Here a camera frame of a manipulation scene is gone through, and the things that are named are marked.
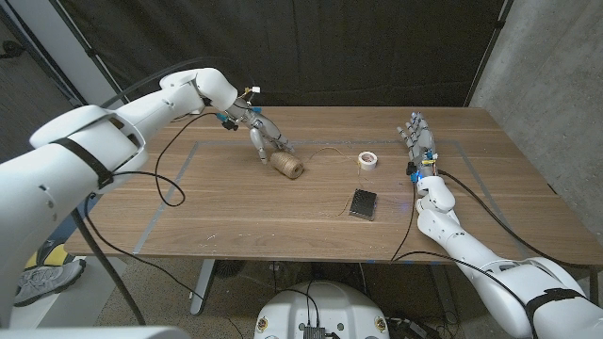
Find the gray wall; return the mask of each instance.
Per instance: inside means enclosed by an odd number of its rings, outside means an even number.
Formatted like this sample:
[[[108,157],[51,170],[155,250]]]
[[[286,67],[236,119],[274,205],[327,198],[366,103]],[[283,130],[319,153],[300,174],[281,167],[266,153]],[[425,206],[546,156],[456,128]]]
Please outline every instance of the gray wall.
[[[603,245],[602,75],[603,1],[515,1],[470,105],[490,111]]]

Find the ball of twine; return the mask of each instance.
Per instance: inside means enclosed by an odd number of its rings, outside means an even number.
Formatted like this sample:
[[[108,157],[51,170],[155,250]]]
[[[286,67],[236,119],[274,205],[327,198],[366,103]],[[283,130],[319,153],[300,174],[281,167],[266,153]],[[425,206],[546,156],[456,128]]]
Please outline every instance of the ball of twine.
[[[303,163],[287,152],[275,152],[270,156],[270,164],[290,179],[296,179],[303,172]]]

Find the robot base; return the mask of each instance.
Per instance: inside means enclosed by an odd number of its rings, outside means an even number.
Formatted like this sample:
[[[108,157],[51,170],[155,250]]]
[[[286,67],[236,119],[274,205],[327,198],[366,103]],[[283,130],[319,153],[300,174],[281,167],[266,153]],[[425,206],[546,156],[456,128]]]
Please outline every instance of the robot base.
[[[307,288],[308,282],[302,282],[290,289],[306,293]],[[317,326],[317,313],[309,300],[312,331],[334,333],[340,338],[389,338],[383,312],[357,290],[338,282],[317,281],[310,285],[309,295],[317,304],[319,316]],[[304,332],[310,330],[307,324],[306,296],[282,291],[260,312],[253,338],[304,338]],[[324,335],[312,337],[324,338]]]

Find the table leg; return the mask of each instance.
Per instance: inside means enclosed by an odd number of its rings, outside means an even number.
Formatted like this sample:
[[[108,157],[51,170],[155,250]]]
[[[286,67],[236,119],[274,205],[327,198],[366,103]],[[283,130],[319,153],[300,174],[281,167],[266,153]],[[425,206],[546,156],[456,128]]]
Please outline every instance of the table leg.
[[[596,306],[600,306],[599,305],[599,272],[597,271],[596,268],[591,267],[589,278],[590,278],[589,297],[593,304],[595,304]]]
[[[199,273],[199,280],[195,286],[195,292],[207,298],[209,292],[209,284],[211,284],[211,278],[214,274],[215,259],[205,259],[201,265],[201,273]],[[192,295],[192,302],[190,303],[190,313],[192,315],[200,315],[204,309],[204,299],[201,300],[199,297]]]
[[[452,299],[452,293],[450,292],[446,268],[441,265],[430,265],[430,270],[432,272],[438,298],[442,303],[446,321],[449,324],[458,323],[458,314],[456,313],[456,307],[454,306],[454,300]]]

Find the small black case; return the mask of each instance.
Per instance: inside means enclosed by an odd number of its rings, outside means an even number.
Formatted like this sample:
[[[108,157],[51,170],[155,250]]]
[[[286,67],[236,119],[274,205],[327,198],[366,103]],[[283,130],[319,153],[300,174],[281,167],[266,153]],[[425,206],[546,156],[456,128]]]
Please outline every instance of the small black case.
[[[362,189],[356,189],[351,201],[350,215],[372,221],[375,219],[377,194]]]

